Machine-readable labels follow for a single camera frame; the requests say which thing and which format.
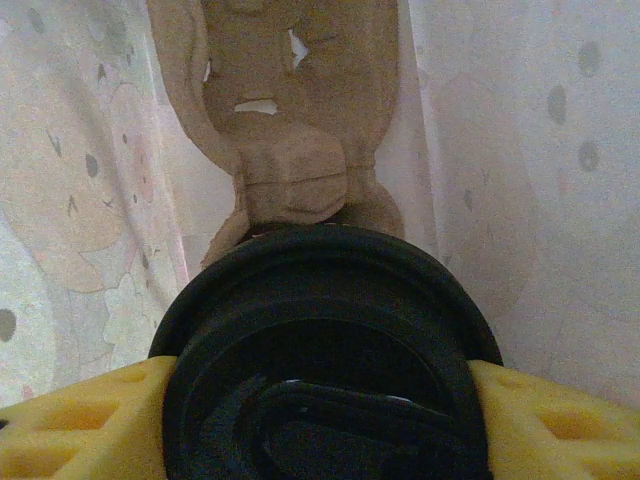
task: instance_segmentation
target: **black rubber wheel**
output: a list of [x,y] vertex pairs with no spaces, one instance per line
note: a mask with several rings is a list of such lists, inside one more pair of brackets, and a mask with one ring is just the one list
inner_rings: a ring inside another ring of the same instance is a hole
[[[466,361],[499,350],[451,274],[398,239],[316,225],[248,241],[176,299],[157,355],[179,356],[169,479],[489,478]],[[312,452],[304,432],[323,438]]]

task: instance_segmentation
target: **brown cardboard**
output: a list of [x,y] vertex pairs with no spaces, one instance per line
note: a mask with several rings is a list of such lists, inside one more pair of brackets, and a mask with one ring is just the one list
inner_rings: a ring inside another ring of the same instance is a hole
[[[395,0],[148,5],[186,134],[234,176],[236,209],[204,265],[252,225],[331,218],[402,237],[401,214],[373,171],[395,102]],[[309,49],[297,68],[290,33]],[[257,100],[274,102],[277,113],[236,111]]]

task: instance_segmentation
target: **patterned fabric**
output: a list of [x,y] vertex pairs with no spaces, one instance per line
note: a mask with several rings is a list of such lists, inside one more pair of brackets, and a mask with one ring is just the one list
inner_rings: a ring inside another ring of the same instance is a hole
[[[511,365],[640,406],[634,2],[399,9],[377,174],[407,239]],[[144,0],[0,0],[0,64],[4,406],[142,359],[234,193],[168,103]]]

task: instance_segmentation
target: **yellow plastic part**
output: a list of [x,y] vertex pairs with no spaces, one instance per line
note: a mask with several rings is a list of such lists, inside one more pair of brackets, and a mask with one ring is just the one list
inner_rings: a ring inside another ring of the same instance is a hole
[[[165,480],[157,357],[0,410],[0,479]],[[640,412],[470,362],[495,480],[640,480]]]
[[0,410],[0,478],[164,480],[157,357]]
[[640,412],[489,363],[470,363],[495,480],[640,480]]

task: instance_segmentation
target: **gray dot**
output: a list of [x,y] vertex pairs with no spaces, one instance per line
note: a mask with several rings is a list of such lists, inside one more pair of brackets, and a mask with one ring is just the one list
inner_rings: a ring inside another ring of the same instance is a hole
[[84,161],[87,164],[87,174],[94,178],[98,175],[98,161],[95,159],[93,155],[87,155],[84,157]]
[[600,156],[598,155],[598,145],[592,140],[585,140],[578,150],[578,161],[585,172],[593,172],[598,163]]
[[578,65],[585,77],[593,77],[600,69],[600,47],[596,42],[585,43],[578,52]]
[[44,26],[44,22],[42,21],[42,17],[40,13],[35,8],[30,8],[27,12],[27,17],[29,17],[29,21],[31,22],[31,26],[38,33],[44,33],[46,28]]
[[551,119],[558,125],[564,124],[567,119],[567,96],[562,85],[556,85],[547,97],[547,112]]
[[470,212],[473,211],[473,197],[472,197],[472,194],[471,194],[471,190],[466,189],[464,191],[463,200],[464,200],[464,204],[467,206],[469,211]]
[[6,308],[0,309],[0,341],[8,342],[16,333],[16,315]]

